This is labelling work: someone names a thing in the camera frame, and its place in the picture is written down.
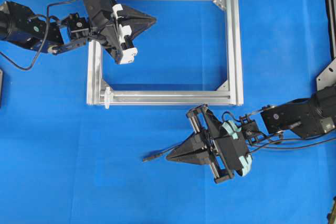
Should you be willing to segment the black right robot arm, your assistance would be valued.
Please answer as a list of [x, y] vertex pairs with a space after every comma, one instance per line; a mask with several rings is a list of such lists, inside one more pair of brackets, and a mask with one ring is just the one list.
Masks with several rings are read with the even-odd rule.
[[[269, 135], [283, 140], [285, 130], [294, 132], [303, 140], [335, 130], [335, 85], [327, 86], [309, 98], [296, 99], [279, 106], [265, 106], [259, 110]], [[239, 120], [219, 120], [206, 104], [186, 114], [194, 132], [179, 146], [172, 149], [166, 159], [172, 162], [209, 165], [215, 183], [232, 179], [234, 174], [246, 176], [252, 164], [248, 145], [261, 142], [256, 121], [250, 115]]]

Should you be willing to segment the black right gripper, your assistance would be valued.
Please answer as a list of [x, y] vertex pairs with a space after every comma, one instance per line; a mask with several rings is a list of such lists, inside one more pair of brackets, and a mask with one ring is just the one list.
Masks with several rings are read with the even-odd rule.
[[186, 116], [194, 133], [169, 153], [167, 161], [209, 165], [217, 184], [234, 178], [235, 173], [244, 177], [250, 172], [252, 156], [232, 120], [221, 122], [206, 104], [190, 109]]

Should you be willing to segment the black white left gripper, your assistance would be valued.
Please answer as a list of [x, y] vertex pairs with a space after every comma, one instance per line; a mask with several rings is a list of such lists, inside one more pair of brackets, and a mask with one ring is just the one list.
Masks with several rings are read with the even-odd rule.
[[[133, 39], [155, 24], [156, 18], [116, 0], [83, 0], [92, 26], [91, 37], [118, 65], [134, 62]], [[131, 19], [122, 22], [122, 18]]]

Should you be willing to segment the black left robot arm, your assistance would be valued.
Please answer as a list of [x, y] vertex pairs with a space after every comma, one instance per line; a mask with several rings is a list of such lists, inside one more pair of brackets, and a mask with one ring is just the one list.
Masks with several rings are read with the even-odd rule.
[[1, 40], [37, 54], [63, 54], [97, 41], [115, 63], [134, 61], [133, 40], [156, 23], [156, 18], [116, 0], [83, 0], [88, 17], [78, 13], [59, 19], [35, 14], [29, 7], [10, 1], [1, 5]]

